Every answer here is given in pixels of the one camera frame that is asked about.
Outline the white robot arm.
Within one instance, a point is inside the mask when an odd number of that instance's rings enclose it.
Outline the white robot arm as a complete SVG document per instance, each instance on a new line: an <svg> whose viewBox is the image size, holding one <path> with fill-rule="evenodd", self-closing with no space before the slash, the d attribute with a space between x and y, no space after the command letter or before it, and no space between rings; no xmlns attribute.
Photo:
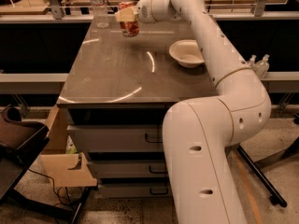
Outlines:
<svg viewBox="0 0 299 224"><path fill-rule="evenodd" d="M164 117L178 224L247 224L225 149L250 139L268 121L271 102L262 82L209 16L204 0L140 0L116 19L188 23L217 93L180 101Z"/></svg>

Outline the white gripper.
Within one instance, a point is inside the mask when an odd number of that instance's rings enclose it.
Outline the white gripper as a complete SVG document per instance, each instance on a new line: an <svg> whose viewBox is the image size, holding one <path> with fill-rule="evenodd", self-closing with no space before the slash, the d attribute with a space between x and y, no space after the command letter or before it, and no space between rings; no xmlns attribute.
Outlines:
<svg viewBox="0 0 299 224"><path fill-rule="evenodd" d="M170 0L139 0L136 7L126 7L115 13L117 22L136 21L144 23L168 21L172 17Z"/></svg>

